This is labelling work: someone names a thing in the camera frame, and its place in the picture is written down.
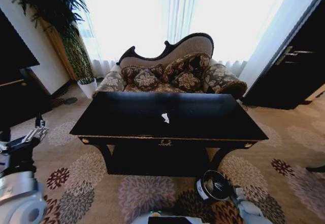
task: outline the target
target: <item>table drawer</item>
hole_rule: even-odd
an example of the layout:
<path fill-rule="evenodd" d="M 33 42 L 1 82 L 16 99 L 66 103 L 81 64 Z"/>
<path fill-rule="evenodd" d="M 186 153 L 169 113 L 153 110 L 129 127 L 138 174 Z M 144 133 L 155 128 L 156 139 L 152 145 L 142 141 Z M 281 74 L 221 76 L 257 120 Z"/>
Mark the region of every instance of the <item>table drawer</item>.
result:
<path fill-rule="evenodd" d="M 141 137 L 141 138 L 113 138 L 105 136 L 78 136 L 84 144 L 107 144 L 107 145 L 119 145 L 119 144 L 131 144 L 131 145 L 156 145 L 161 147 L 169 146 L 196 146 L 196 147 L 209 147 L 209 148 L 237 148 L 246 149 L 250 148 L 256 143 L 256 141 L 242 141 L 242 140 L 200 140 L 200 139 L 171 139 L 171 138 L 153 138 L 153 137 Z"/>

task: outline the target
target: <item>white paper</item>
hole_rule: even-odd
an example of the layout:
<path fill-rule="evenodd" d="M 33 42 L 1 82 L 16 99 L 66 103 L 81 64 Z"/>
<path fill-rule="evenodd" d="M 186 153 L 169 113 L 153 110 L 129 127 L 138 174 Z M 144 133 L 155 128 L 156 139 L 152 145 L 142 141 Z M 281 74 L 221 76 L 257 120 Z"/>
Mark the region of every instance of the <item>white paper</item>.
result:
<path fill-rule="evenodd" d="M 167 113 L 164 113 L 161 116 L 165 119 L 165 122 L 169 123 L 169 118 L 167 116 Z"/>

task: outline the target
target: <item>dark cabinet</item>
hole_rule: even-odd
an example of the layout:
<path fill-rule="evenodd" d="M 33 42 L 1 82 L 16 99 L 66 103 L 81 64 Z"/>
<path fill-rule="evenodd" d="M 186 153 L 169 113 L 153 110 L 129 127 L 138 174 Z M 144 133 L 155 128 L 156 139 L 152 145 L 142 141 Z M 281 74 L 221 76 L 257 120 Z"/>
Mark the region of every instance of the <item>dark cabinet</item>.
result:
<path fill-rule="evenodd" d="M 247 105 L 293 109 L 325 83 L 325 0 L 247 93 Z"/>
<path fill-rule="evenodd" d="M 31 51 L 0 10 L 3 38 L 0 61 L 0 131 L 51 110 L 46 91 L 30 66 L 39 65 Z"/>

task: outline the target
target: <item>white flower pot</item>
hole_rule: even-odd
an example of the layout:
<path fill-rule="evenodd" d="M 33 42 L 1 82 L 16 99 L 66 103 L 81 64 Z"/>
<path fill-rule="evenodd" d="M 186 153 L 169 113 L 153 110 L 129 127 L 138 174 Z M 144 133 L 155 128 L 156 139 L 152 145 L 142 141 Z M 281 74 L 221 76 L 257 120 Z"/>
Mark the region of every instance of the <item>white flower pot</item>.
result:
<path fill-rule="evenodd" d="M 96 78 L 92 83 L 88 84 L 80 84 L 78 81 L 79 87 L 82 89 L 82 91 L 85 93 L 88 99 L 91 99 L 92 93 L 97 89 L 97 83 L 96 83 Z"/>

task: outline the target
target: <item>table top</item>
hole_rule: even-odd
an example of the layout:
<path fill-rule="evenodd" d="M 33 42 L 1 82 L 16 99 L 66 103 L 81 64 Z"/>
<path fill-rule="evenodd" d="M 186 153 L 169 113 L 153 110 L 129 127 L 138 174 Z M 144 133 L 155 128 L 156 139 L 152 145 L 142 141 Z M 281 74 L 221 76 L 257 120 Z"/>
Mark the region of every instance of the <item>table top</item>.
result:
<path fill-rule="evenodd" d="M 166 123 L 167 113 L 170 123 Z M 77 136 L 268 139 L 230 94 L 99 92 L 72 128 Z"/>

